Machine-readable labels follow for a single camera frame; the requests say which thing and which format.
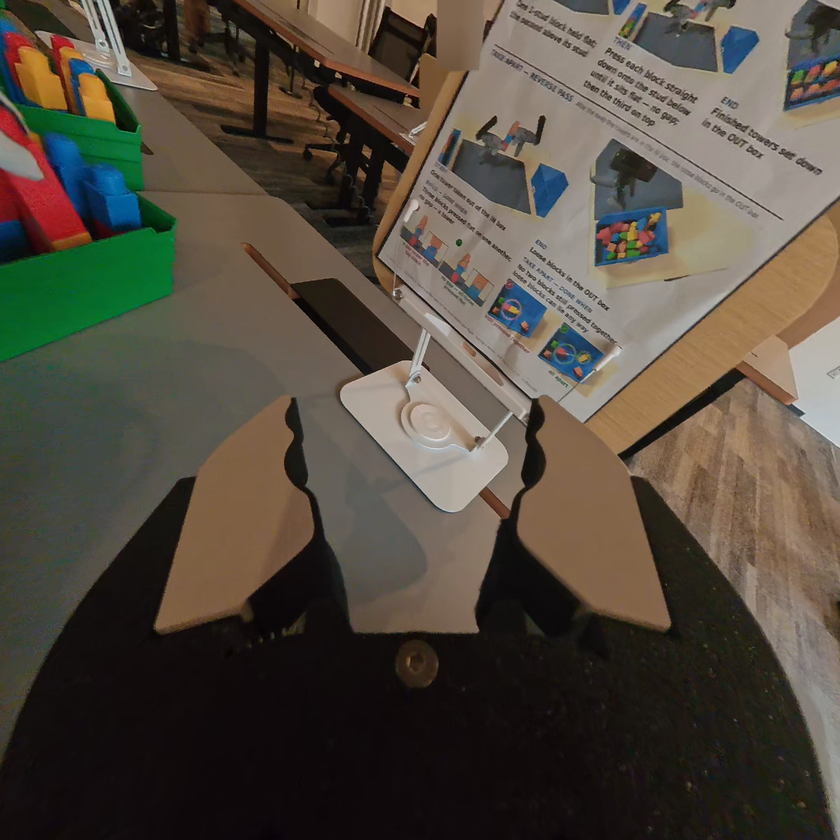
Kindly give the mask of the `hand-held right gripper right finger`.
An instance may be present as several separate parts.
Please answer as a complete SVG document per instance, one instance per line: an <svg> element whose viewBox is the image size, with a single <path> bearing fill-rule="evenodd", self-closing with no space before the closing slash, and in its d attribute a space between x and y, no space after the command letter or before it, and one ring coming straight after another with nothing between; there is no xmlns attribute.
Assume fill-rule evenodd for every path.
<svg viewBox="0 0 840 840"><path fill-rule="evenodd" d="M532 401L522 488L500 522L475 606L479 637L530 629L606 655L605 630L673 633L627 467L547 396Z"/></svg>

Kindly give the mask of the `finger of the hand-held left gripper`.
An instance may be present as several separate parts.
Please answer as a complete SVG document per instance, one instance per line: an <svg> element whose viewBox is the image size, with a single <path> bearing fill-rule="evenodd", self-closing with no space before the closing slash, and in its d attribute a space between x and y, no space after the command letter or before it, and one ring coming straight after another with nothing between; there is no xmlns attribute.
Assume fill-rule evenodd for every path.
<svg viewBox="0 0 840 840"><path fill-rule="evenodd" d="M43 181L46 177L41 158L43 148L38 136L32 134L15 104L1 92L1 168L11 176L29 181Z"/></svg>

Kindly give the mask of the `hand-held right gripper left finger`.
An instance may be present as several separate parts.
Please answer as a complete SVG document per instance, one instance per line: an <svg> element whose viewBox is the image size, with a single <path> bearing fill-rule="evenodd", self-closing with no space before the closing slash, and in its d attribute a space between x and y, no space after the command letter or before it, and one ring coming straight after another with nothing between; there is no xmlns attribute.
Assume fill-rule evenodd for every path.
<svg viewBox="0 0 840 840"><path fill-rule="evenodd" d="M308 487L295 397L231 434L198 470L154 630L228 618L263 634L297 625L349 632L343 577Z"/></svg>

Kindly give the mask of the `green plastic bin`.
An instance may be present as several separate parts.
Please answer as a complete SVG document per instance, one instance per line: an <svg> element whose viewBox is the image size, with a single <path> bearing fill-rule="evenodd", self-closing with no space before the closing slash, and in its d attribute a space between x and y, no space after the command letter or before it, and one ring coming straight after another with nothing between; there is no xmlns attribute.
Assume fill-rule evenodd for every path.
<svg viewBox="0 0 840 840"><path fill-rule="evenodd" d="M113 165L121 171L129 189L141 192L145 187L140 122L120 89L108 78L101 80L112 103L115 123L37 106L18 109L37 135L65 134L76 142L85 162Z"/></svg>
<svg viewBox="0 0 840 840"><path fill-rule="evenodd" d="M144 226L1 267L1 361L172 294L177 221L139 198Z"/></svg>

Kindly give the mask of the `white document stand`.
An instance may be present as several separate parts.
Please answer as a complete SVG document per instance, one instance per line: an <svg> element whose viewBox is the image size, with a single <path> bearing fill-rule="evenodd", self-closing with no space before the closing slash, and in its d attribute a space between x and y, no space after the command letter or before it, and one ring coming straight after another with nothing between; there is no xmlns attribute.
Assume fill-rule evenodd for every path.
<svg viewBox="0 0 840 840"><path fill-rule="evenodd" d="M128 58L110 2L80 1L70 4L81 10L91 32L91 42L70 38L76 52L116 85L157 91L153 81Z"/></svg>
<svg viewBox="0 0 840 840"><path fill-rule="evenodd" d="M420 327L410 361L399 361L345 385L340 400L414 485L447 512L462 511L508 465L497 438L511 418L530 420L536 401L494 372L490 362L408 286L392 299ZM487 428L433 373L424 369L431 341L439 343L499 403L505 413Z"/></svg>

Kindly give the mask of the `wooden top desk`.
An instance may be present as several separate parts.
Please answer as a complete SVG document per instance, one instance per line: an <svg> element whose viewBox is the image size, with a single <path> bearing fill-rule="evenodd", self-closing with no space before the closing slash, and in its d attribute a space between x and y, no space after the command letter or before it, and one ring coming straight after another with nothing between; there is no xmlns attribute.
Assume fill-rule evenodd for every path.
<svg viewBox="0 0 840 840"><path fill-rule="evenodd" d="M234 136L291 144L292 140L268 133L268 91L270 57L277 56L306 72L301 61L307 57L333 79L365 81L376 88L416 96L419 90L409 80L335 34L328 26L297 8L296 2L220 1L219 13L255 40L253 125L247 129L222 124L221 130Z"/></svg>
<svg viewBox="0 0 840 840"><path fill-rule="evenodd" d="M313 97L339 128L330 142L306 145L303 156L309 160L314 151L333 152L331 169L342 165L343 173L335 203L308 206L323 213L332 228L366 226L374 215L384 168L404 172L414 148L408 135L425 115L404 99L376 97L338 84L318 87Z"/></svg>

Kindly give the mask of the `illustrated instruction sheet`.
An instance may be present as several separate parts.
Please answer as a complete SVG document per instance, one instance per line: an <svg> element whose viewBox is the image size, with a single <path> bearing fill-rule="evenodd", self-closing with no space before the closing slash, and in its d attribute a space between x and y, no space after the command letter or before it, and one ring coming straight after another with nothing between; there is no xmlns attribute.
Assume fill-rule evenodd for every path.
<svg viewBox="0 0 840 840"><path fill-rule="evenodd" d="M838 2L505 2L381 262L584 421L838 200Z"/></svg>

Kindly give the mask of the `black office chair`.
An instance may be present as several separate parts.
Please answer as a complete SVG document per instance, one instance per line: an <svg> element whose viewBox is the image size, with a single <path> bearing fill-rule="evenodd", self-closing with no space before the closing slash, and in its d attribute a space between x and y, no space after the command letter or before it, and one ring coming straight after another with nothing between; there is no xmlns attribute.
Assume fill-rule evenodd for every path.
<svg viewBox="0 0 840 840"><path fill-rule="evenodd" d="M423 26L385 7L368 56L407 82L413 80L421 56L437 32L437 18L429 14Z"/></svg>

